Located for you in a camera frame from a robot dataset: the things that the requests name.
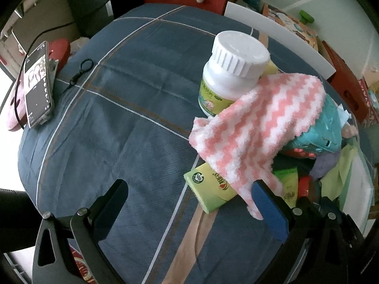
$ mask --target white bottle cap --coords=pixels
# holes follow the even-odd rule
[[[223,31],[215,37],[210,59],[233,75],[258,78],[270,61],[270,53],[252,36],[238,31]]]

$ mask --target pink and white striped cloth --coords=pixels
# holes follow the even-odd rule
[[[245,200],[250,214],[262,220],[251,185],[262,179],[276,195],[283,195],[282,184],[271,172],[272,161],[284,145],[315,124],[324,99],[317,77],[269,75],[217,116],[196,117],[189,142]]]

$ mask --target white plastic bottle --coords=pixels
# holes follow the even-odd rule
[[[203,70],[200,108],[207,116],[219,114],[255,87],[269,61],[270,53],[254,37],[238,31],[217,34]]]

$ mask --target smartphone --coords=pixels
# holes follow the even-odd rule
[[[30,128],[49,120],[54,108],[48,45],[47,41],[41,43],[25,61],[23,79]]]

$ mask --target bottle label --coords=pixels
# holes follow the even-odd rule
[[[234,102],[234,100],[220,97],[205,84],[204,79],[201,80],[199,104],[200,107],[209,115],[216,116]]]

